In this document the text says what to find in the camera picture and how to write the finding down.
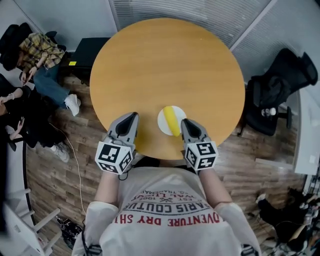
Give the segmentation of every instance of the wood plank floor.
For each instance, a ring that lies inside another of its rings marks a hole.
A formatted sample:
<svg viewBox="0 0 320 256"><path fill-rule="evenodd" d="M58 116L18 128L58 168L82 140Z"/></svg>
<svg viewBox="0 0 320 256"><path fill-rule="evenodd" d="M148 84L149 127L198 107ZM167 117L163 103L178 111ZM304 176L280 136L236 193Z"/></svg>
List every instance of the wood plank floor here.
<svg viewBox="0 0 320 256"><path fill-rule="evenodd" d="M82 198L84 208L94 199L101 171L95 164L95 153L98 142L106 130L99 122L90 99L90 89L73 76L65 77L61 84L75 92L82 101L80 113L73 117L64 109L56 111L52 123L63 130L76 152L82 178ZM245 213L257 213L255 200L260 191L269 194L269 200L276 207L282 207L287 200L288 187L302 189L304 175L295 174L292 170L275 168L255 163L255 158L270 158L292 163L295 152L297 130L286 129L284 120L279 120L276 134L264 136L247 127L242 137L237 137L239 125L221 144L219 158L215 166L219 177L225 183L233 200ZM81 208L79 193L78 167L71 156L66 164L51 153L50 149L37 145L27 148L26 169L28 186L31 188L31 206L35 210L38 222L55 208L61 209L61 216L82 224L85 218ZM260 242L269 237L270 226L262 220L250 219ZM51 221L41 231L50 240L59 230ZM71 250L63 239L53 247L53 255L70 255Z"/></svg>

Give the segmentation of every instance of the tabletop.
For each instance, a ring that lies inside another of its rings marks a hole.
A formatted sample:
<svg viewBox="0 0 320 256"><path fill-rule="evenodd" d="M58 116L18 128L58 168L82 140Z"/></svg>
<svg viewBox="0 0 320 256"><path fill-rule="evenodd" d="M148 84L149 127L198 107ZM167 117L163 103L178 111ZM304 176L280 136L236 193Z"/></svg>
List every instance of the tabletop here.
<svg viewBox="0 0 320 256"><path fill-rule="evenodd" d="M92 67L90 95L106 129L121 115L138 112L137 151L178 160L182 136L161 132L159 112L180 107L218 146L239 122L245 85L235 57L211 32L187 21L155 18L122 29L103 46Z"/></svg>

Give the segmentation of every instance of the yellow plaid shirt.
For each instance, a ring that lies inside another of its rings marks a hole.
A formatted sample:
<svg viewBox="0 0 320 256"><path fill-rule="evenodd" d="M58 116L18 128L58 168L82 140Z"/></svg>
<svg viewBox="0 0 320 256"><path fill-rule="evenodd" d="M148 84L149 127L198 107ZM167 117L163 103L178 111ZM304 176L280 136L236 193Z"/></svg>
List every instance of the yellow plaid shirt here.
<svg viewBox="0 0 320 256"><path fill-rule="evenodd" d="M22 67L24 72L36 66L42 57L46 57L43 66L48 70L61 62L65 52L44 34L32 33L20 45L24 51Z"/></svg>

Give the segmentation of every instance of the jeans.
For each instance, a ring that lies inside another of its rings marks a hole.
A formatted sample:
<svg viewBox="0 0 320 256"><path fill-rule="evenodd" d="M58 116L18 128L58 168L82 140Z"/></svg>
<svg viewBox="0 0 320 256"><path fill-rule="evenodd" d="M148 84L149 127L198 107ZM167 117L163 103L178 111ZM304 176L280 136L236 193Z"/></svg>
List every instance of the jeans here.
<svg viewBox="0 0 320 256"><path fill-rule="evenodd" d="M69 95L69 90L57 83L59 65L55 65L48 70L43 66L33 77L34 86L38 93L51 98L55 104L65 108L65 99Z"/></svg>

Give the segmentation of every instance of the cable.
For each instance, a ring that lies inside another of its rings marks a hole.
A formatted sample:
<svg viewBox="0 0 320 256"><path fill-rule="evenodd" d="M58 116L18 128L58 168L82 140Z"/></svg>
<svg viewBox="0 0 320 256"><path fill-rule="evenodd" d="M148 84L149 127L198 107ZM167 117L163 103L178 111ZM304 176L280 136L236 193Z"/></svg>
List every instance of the cable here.
<svg viewBox="0 0 320 256"><path fill-rule="evenodd" d="M68 139L67 135L60 129L58 129L57 127L55 127L52 123L49 122L50 125L52 125L56 130L60 131L63 133L63 135L66 137L66 139L68 140L72 150L73 150L73 154L74 154L74 158L76 160L76 164L78 165L78 173L79 173L79 181L80 181L80 184L79 184L79 190L80 190L80 200L81 200L81 207L82 207L82 210L84 212L84 215L86 216L87 213L85 211L85 208L84 208L84 204L83 204L83 201L82 201L82 192L81 192L81 175L80 175L80 167L79 167L79 162L78 162L78 159L77 159L77 156L76 156L76 152L75 152L75 149L74 147L72 146L70 140Z"/></svg>

